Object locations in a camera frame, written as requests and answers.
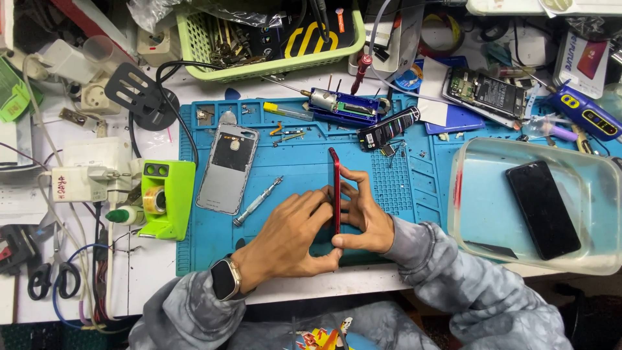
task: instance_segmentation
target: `black scissors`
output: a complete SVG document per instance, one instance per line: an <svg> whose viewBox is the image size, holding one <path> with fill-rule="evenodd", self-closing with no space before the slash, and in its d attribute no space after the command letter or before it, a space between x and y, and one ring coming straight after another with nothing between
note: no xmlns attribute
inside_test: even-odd
<svg viewBox="0 0 622 350"><path fill-rule="evenodd" d="M58 294L63 299L69 299L78 293L80 289L80 272L70 262L64 261L60 256L60 241L58 239L58 224L54 225L54 261L53 264L45 263L39 266L35 272L28 279L28 296L32 300L41 300L45 298L47 292L52 286L52 269L53 265L58 264L58 275L56 276L55 283L58 283ZM67 292L68 276L73 276L74 287L71 293ZM37 294L35 288L40 287L40 292Z"/></svg>

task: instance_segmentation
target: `gray tie-dye hoodie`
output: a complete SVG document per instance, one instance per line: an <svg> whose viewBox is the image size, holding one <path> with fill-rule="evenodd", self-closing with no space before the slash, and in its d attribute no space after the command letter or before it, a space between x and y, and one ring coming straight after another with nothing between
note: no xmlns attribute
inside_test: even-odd
<svg viewBox="0 0 622 350"><path fill-rule="evenodd" d="M398 264L401 278L420 300L453 314L450 329L463 349L572 348L557 308L519 275L459 252L435 224L393 221L395 239L384 256ZM341 349L345 337L353 350L438 349L393 301L334 312L324 308L315 317L289 315L289 322L251 322L242 321L244 300L220 302L211 284L210 272L204 271L164 285L145 303L129 348L212 350L228 340L228 349L332 350ZM337 339L336 347L329 345Z"/></svg>

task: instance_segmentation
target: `red screwdriver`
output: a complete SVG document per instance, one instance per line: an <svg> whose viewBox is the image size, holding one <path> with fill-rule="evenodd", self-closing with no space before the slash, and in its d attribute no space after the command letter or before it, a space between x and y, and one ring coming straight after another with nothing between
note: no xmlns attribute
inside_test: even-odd
<svg viewBox="0 0 622 350"><path fill-rule="evenodd" d="M356 78L352 83L350 95L354 95L358 91L358 87L361 86L361 82L363 81L365 72L367 72L367 68L371 65L371 61L371 56L368 54L362 55L361 58L358 60L358 72L356 73Z"/></svg>

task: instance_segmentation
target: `green bottle cap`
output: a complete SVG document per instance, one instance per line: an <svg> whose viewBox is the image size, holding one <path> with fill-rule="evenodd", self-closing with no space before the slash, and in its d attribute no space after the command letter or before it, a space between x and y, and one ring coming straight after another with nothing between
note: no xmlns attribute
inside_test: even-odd
<svg viewBox="0 0 622 350"><path fill-rule="evenodd" d="M111 210L106 214L106 220L110 222L122 223L129 219L129 212L125 209Z"/></svg>

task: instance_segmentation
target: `watch face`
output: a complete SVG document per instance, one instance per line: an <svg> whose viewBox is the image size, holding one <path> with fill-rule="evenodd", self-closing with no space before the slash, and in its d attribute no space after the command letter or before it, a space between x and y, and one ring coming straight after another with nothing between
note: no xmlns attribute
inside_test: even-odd
<svg viewBox="0 0 622 350"><path fill-rule="evenodd" d="M229 263L224 260L220 260L211 268L211 279L214 294L219 300L224 300L235 289L235 280Z"/></svg>

